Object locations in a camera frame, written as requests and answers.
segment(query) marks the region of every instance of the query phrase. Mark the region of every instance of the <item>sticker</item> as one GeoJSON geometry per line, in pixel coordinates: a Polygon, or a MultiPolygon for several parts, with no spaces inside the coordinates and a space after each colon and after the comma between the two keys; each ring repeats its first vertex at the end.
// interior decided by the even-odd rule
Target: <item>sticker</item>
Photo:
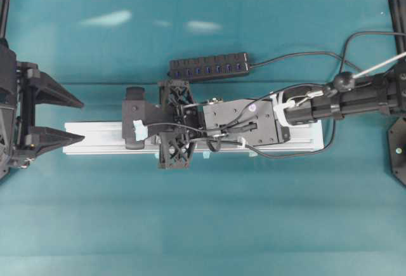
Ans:
{"type": "Polygon", "coordinates": [[[255,112],[256,111],[256,105],[253,103],[252,105],[250,105],[248,107],[248,110],[250,110],[251,112],[255,112]]]}

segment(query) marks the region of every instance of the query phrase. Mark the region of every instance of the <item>mounting plate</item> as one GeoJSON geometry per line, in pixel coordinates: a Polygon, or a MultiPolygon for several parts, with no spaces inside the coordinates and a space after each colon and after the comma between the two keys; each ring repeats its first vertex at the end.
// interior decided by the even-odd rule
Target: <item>mounting plate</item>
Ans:
{"type": "Polygon", "coordinates": [[[392,173],[406,185],[406,119],[399,118],[388,131],[392,173]]]}

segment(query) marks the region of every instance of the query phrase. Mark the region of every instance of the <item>white cable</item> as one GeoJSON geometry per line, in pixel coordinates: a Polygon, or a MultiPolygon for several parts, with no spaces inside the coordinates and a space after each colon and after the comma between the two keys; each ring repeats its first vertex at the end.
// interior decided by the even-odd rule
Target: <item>white cable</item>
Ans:
{"type": "Polygon", "coordinates": [[[399,58],[403,58],[405,56],[406,56],[406,52],[403,52],[403,53],[401,53],[401,54],[399,54],[397,56],[394,56],[392,58],[389,58],[388,60],[385,60],[384,62],[378,63],[377,65],[375,65],[375,66],[373,66],[373,67],[371,67],[371,68],[369,68],[367,70],[364,70],[362,72],[354,74],[353,77],[354,78],[359,78],[359,77],[362,77],[364,75],[367,75],[369,72],[375,71],[375,70],[387,65],[388,63],[394,62],[395,60],[398,60],[399,58]]]}

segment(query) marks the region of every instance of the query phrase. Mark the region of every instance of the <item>teal cloth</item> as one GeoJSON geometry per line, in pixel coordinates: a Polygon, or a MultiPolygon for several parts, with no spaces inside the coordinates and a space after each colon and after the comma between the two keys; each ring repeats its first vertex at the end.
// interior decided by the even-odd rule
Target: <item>teal cloth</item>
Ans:
{"type": "MultiPolygon", "coordinates": [[[[7,37],[85,104],[40,105],[37,124],[120,120],[130,84],[157,99],[173,58],[246,51],[253,62],[339,53],[349,34],[391,30],[387,0],[11,0],[7,37]]],[[[367,68],[391,37],[357,38],[367,68]]],[[[302,57],[194,84],[196,100],[257,97],[324,82],[337,61],[302,57]]],[[[339,122],[335,145],[270,161],[195,154],[189,170],[153,155],[61,150],[0,185],[0,275],[405,275],[406,189],[390,173],[380,114],[339,122]]]]}

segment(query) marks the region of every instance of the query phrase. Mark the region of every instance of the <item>gray metal plate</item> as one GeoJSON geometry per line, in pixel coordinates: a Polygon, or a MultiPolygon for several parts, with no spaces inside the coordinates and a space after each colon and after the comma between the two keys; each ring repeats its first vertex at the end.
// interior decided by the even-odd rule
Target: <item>gray metal plate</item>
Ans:
{"type": "MultiPolygon", "coordinates": [[[[234,120],[242,109],[251,103],[252,100],[233,100],[230,102],[219,102],[212,105],[203,106],[204,120],[207,129],[217,128],[226,125],[234,120]]],[[[272,102],[256,102],[252,104],[239,119],[235,127],[242,127],[249,122],[257,124],[257,129],[245,133],[229,134],[227,140],[236,140],[238,136],[244,137],[248,144],[252,146],[270,145],[280,143],[273,116],[272,102]]]]}

